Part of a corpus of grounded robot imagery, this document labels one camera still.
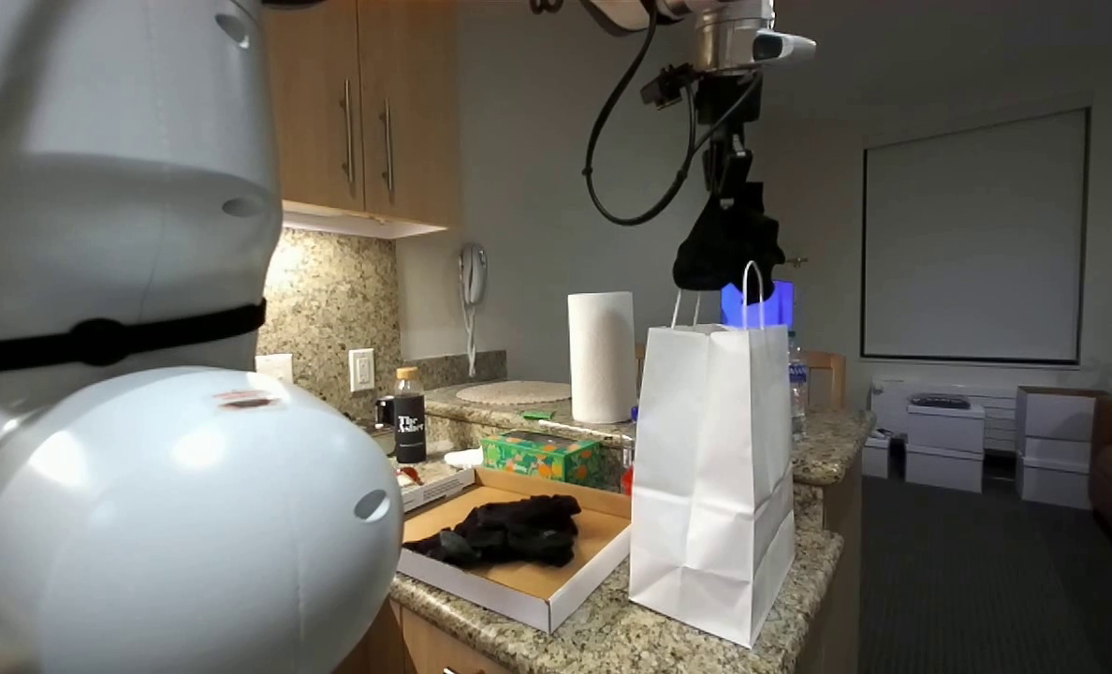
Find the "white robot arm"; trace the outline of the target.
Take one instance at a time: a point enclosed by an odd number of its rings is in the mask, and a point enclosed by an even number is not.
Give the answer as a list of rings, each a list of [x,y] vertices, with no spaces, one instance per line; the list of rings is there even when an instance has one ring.
[[[339,674],[394,588],[387,454],[254,362],[311,4],[0,0],[0,674]]]

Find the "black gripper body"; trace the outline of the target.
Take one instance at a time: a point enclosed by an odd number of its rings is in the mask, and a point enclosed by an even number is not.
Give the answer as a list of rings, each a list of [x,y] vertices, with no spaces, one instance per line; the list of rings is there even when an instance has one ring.
[[[746,129],[759,115],[759,76],[706,76],[692,92],[699,165],[708,189],[738,189],[749,176],[753,150]]]

